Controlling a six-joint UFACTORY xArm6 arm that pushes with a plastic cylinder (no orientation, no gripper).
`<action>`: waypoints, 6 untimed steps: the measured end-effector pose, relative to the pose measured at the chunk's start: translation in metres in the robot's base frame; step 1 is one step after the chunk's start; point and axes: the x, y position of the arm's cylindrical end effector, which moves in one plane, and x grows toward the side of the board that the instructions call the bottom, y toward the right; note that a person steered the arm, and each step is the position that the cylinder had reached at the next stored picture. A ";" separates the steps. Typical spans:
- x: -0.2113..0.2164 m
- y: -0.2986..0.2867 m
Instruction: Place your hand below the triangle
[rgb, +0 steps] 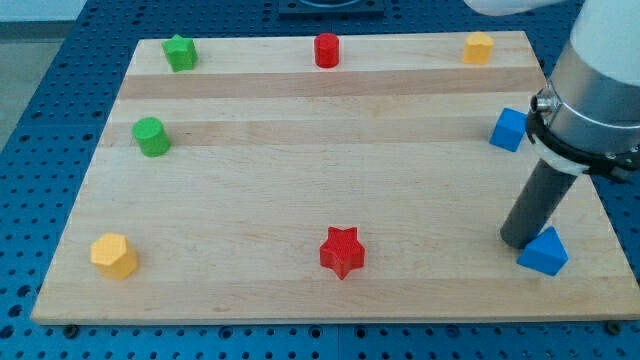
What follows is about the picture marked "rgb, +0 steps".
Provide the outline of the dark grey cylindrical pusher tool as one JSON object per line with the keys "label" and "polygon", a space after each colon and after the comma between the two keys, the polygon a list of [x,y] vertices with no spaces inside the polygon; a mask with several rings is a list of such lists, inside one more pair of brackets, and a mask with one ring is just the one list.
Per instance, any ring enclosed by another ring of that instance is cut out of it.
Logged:
{"label": "dark grey cylindrical pusher tool", "polygon": [[525,248],[539,235],[576,179],[539,160],[500,228],[500,238],[513,248]]}

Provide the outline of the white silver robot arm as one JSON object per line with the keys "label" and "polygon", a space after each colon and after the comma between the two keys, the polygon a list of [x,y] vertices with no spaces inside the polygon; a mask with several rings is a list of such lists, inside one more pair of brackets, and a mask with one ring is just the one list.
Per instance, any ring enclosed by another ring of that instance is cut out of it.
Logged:
{"label": "white silver robot arm", "polygon": [[526,133],[539,160],[499,235],[522,249],[582,174],[625,183],[639,170],[639,0],[586,0]]}

